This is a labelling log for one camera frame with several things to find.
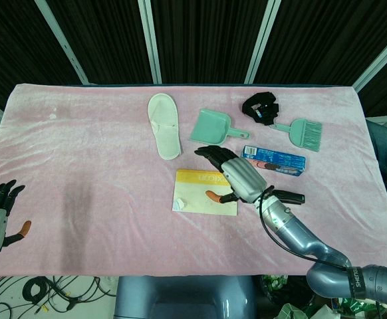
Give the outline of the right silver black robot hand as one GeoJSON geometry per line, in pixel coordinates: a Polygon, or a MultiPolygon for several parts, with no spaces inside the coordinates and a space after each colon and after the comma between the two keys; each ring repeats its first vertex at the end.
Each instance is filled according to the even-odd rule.
{"type": "Polygon", "coordinates": [[[213,191],[206,191],[206,195],[216,203],[229,203],[241,200],[253,204],[267,189],[267,182],[259,172],[245,158],[220,146],[204,146],[195,152],[223,174],[229,182],[232,192],[227,195],[217,195],[213,191]]]}

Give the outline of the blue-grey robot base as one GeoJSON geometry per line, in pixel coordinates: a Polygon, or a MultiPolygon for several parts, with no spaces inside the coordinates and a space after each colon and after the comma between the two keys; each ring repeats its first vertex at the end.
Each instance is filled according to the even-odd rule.
{"type": "Polygon", "coordinates": [[[256,319],[251,276],[121,276],[113,319],[256,319]]]}

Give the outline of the yellow white Lexicon book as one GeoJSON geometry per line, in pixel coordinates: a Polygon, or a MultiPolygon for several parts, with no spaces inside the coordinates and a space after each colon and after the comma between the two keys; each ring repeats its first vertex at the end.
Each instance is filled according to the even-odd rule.
{"type": "Polygon", "coordinates": [[[218,171],[178,169],[172,210],[203,215],[236,216],[236,202],[215,201],[217,196],[231,192],[229,182],[218,171]]]}

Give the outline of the teal plastic hand brush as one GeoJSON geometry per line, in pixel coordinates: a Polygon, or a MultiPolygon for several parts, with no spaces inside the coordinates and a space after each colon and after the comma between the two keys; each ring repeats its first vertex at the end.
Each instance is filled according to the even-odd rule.
{"type": "Polygon", "coordinates": [[[269,126],[272,129],[286,132],[294,146],[313,152],[319,152],[321,148],[321,136],[323,125],[320,122],[308,121],[305,118],[297,118],[288,125],[274,123],[269,126]]]}

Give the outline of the blue toothpaste box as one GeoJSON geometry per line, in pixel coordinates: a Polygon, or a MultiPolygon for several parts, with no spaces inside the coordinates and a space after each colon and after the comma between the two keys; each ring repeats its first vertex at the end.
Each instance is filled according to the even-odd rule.
{"type": "Polygon", "coordinates": [[[284,152],[244,146],[241,157],[245,158],[253,167],[300,176],[306,169],[306,158],[284,152]]]}

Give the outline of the teal plastic dustpan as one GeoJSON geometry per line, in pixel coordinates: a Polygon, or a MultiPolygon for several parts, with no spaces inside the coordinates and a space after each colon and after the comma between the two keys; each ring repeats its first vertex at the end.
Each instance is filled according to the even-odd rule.
{"type": "Polygon", "coordinates": [[[233,128],[231,125],[231,117],[228,114],[202,108],[190,134],[190,140],[206,145],[220,146],[228,136],[249,139],[249,132],[233,128]]]}

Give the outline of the white disposable slipper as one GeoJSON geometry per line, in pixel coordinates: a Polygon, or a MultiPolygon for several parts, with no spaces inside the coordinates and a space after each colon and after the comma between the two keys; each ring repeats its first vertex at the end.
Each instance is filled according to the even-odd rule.
{"type": "Polygon", "coordinates": [[[182,150],[178,109],[173,98],[165,93],[153,95],[148,103],[148,117],[159,156],[163,160],[177,158],[182,150]]]}

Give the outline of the pink velvet table cloth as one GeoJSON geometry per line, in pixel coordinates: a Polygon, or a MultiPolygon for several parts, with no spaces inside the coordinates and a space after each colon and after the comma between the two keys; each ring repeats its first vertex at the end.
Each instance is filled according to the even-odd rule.
{"type": "Polygon", "coordinates": [[[307,159],[298,177],[262,170],[302,193],[292,212],[356,266],[387,266],[387,194],[358,95],[351,87],[273,87],[278,121],[322,124],[319,152],[241,112],[256,86],[70,87],[20,84],[0,125],[0,184],[25,186],[7,231],[27,237],[0,252],[0,276],[83,274],[305,274],[310,262],[279,248],[252,205],[237,215],[172,210],[178,169],[212,170],[190,140],[200,109],[229,114],[248,144],[307,159]],[[164,160],[148,117],[153,95],[178,109],[182,153],[164,160]]]}

